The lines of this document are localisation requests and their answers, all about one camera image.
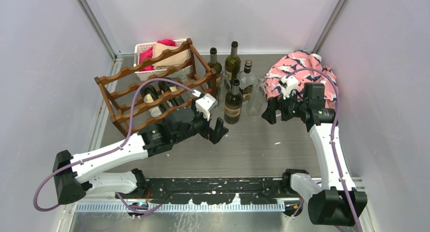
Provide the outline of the dark bottle brown label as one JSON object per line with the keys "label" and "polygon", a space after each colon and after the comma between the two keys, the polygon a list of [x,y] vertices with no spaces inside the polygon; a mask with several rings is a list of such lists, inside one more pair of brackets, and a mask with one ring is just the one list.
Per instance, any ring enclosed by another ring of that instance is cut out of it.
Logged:
{"label": "dark bottle brown label", "polygon": [[225,96],[224,121],[228,124],[235,124],[240,119],[243,94],[240,91],[239,85],[239,79],[234,79],[231,89]]}

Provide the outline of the dark bottle white label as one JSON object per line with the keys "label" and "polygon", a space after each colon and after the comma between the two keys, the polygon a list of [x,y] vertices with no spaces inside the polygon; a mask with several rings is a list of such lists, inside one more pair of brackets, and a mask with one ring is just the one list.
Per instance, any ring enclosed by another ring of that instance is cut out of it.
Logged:
{"label": "dark bottle white label", "polygon": [[[157,83],[157,85],[158,85],[161,93],[163,93],[163,94],[166,92],[177,91],[176,85],[174,85],[170,82],[159,81]],[[185,100],[183,99],[183,97],[181,95],[178,95],[177,97],[174,97],[174,98],[168,100],[167,102],[168,102],[168,105],[170,107],[173,107],[173,106],[180,106],[180,105],[184,104]]]}

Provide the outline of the dark bottle cream label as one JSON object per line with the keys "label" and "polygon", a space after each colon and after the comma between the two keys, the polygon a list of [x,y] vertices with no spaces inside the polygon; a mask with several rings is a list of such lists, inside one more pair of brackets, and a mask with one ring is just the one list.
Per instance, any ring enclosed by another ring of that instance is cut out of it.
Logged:
{"label": "dark bottle cream label", "polygon": [[[144,100],[144,103],[152,103],[159,99],[159,95],[152,85],[147,85],[143,87],[139,92]],[[149,109],[149,113],[152,117],[158,117],[166,111],[167,108],[164,103],[160,103],[159,105]]]}

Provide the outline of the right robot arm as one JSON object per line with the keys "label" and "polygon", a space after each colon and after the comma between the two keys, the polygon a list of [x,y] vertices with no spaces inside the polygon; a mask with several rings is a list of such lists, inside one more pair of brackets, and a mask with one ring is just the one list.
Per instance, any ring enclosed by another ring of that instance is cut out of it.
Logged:
{"label": "right robot arm", "polygon": [[288,197],[298,194],[307,204],[309,219],[315,225],[353,227],[367,205],[367,195],[353,182],[339,142],[336,111],[325,106],[325,86],[305,83],[299,95],[292,89],[286,97],[268,99],[262,118],[276,123],[299,118],[305,125],[317,152],[321,172],[320,183],[312,180],[305,170],[286,170],[282,192]]}

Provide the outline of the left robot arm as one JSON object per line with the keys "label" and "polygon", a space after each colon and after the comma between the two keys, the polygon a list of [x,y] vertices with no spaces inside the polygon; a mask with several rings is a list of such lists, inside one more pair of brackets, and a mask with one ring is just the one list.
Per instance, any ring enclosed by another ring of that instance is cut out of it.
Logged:
{"label": "left robot arm", "polygon": [[60,205],[79,201],[89,194],[119,192],[142,198],[148,191],[143,173],[138,169],[123,174],[110,173],[119,165],[143,160],[172,150],[175,144],[197,134],[217,144],[228,128],[222,118],[217,118],[215,128],[203,113],[189,108],[180,108],[160,122],[150,124],[128,140],[86,153],[71,154],[68,150],[57,153],[53,172]]}

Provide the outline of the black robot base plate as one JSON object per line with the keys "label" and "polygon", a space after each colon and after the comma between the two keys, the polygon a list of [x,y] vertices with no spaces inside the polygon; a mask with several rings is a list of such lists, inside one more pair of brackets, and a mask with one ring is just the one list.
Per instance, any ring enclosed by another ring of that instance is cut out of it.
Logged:
{"label": "black robot base plate", "polygon": [[275,204],[278,200],[298,198],[288,189],[285,178],[150,178],[125,199],[143,199],[153,203],[184,205],[230,204],[238,196],[242,205]]}

